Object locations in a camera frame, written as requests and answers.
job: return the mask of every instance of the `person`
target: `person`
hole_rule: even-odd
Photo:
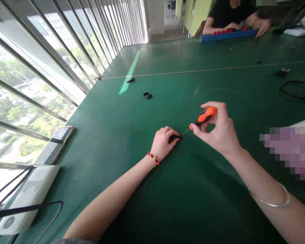
[[[244,150],[236,136],[234,124],[227,115],[226,105],[207,102],[202,108],[215,107],[217,114],[201,126],[191,124],[194,134],[221,153],[235,168],[248,187],[254,200],[287,243],[305,244],[305,206],[276,182]],[[215,128],[208,133],[209,124]],[[161,128],[155,134],[150,154],[159,163],[173,149],[179,139],[168,143],[171,135],[179,135],[170,127]],[[94,244],[125,206],[131,195],[146,175],[157,166],[156,161],[146,155],[139,163],[100,193],[73,221],[56,244]]]
[[[260,19],[255,12],[255,6],[242,6],[241,0],[217,0],[211,8],[202,34],[229,28],[238,29],[243,20],[247,27],[259,29],[256,37],[260,37],[270,28],[270,21]]]

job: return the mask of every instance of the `black cable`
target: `black cable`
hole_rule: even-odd
[[[21,176],[23,173],[25,173],[27,170],[28,172],[25,174],[25,176],[21,179],[20,182],[0,201],[0,205],[3,203],[4,200],[6,200],[20,185],[24,182],[24,180],[30,175],[31,171],[33,169],[33,166],[28,166],[22,173],[17,175],[15,178],[13,178],[8,184],[6,184],[4,187],[0,189],[0,192],[2,192],[8,185],[10,185],[13,181],[15,181],[19,176]]]
[[[20,180],[20,182],[18,182],[18,184],[0,201],[0,205],[3,203],[3,201],[5,199],[7,199],[7,197],[9,197],[21,185],[21,183],[23,183],[25,181],[25,179],[30,175],[33,168],[34,168],[33,165],[28,166],[23,172],[21,172],[19,175],[17,175],[15,178],[13,178],[10,182],[8,182],[4,187],[2,187],[0,189],[0,193],[1,193],[7,186],[9,186],[12,182],[14,182],[18,177],[20,177],[23,173],[25,173],[28,170],[28,172]],[[48,224],[48,226],[44,230],[44,232],[40,235],[40,237],[34,243],[34,244],[37,244],[40,241],[40,239],[43,237],[43,235],[46,233],[46,231],[53,224],[53,222],[56,220],[56,218],[59,216],[59,214],[62,210],[62,207],[63,207],[63,202],[62,201],[56,201],[56,202],[51,202],[51,203],[42,203],[42,204],[36,204],[36,205],[32,205],[32,206],[27,206],[27,207],[1,210],[0,211],[0,218],[3,218],[5,216],[9,216],[9,215],[20,214],[20,213],[23,213],[23,212],[39,210],[39,209],[42,209],[42,208],[45,208],[45,207],[48,207],[50,205],[57,204],[57,203],[60,204],[59,208],[58,208],[56,214],[54,215],[54,217],[52,218],[51,222]],[[10,236],[7,244],[13,244],[16,241],[17,237],[18,237],[18,234]]]
[[[290,93],[290,92],[288,92],[288,91],[286,91],[286,90],[284,89],[284,87],[285,87],[286,85],[289,85],[289,84],[302,84],[302,85],[305,86],[305,81],[287,81],[286,83],[282,84],[281,87],[280,87],[280,90],[281,90],[284,94],[286,94],[286,95],[288,95],[288,96],[290,96],[290,97],[297,98],[297,99],[299,99],[299,100],[305,101],[305,97],[301,97],[301,96],[292,94],[292,93]]]
[[[34,244],[37,244],[40,241],[40,239],[43,237],[43,235],[46,233],[46,231],[50,228],[52,223],[59,216],[59,214],[60,214],[60,212],[62,210],[62,207],[63,207],[63,202],[62,201],[56,201],[56,202],[50,202],[50,203],[41,203],[41,204],[31,205],[31,206],[27,206],[27,207],[20,207],[20,208],[1,210],[0,211],[0,218],[3,218],[5,216],[9,216],[9,215],[20,214],[20,213],[23,213],[23,212],[39,210],[39,209],[42,209],[42,208],[45,208],[45,207],[48,207],[50,205],[57,204],[57,203],[60,204],[59,208],[58,208],[56,214],[54,215],[54,217],[52,218],[51,222],[48,224],[48,226],[44,230],[44,232],[40,235],[40,237],[34,243]],[[13,238],[13,242],[11,242],[11,244],[13,244],[15,242],[16,238],[17,237]]]

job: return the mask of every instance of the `silver bangle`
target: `silver bangle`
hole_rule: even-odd
[[[259,200],[260,202],[262,202],[262,203],[264,203],[264,204],[266,204],[266,205],[269,205],[269,206],[271,206],[271,207],[286,207],[286,206],[289,204],[289,202],[290,202],[290,194],[289,194],[289,192],[287,191],[286,187],[284,187],[284,186],[283,186],[282,184],[280,184],[278,181],[277,181],[277,183],[278,183],[279,185],[281,185],[281,187],[282,187],[283,190],[285,191],[286,200],[285,200],[285,202],[284,202],[283,204],[272,204],[272,203],[265,202],[265,201],[261,200],[260,198],[258,198],[257,196],[255,196],[249,189],[248,189],[248,191],[250,192],[250,194],[251,194],[251,196],[252,196],[253,198]]]

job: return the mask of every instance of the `blue tray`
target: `blue tray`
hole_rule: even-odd
[[[250,29],[250,30],[237,30],[234,32],[228,32],[223,34],[207,34],[201,35],[200,42],[207,42],[207,41],[217,41],[217,40],[226,40],[226,39],[233,39],[233,38],[241,38],[241,37],[251,37],[257,34],[257,29]]]

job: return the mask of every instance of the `orange screwdriver handle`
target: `orange screwdriver handle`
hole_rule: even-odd
[[[203,110],[202,113],[199,115],[197,120],[194,122],[197,126],[208,122],[209,120],[213,119],[217,113],[217,109],[215,107],[209,107],[206,110]]]

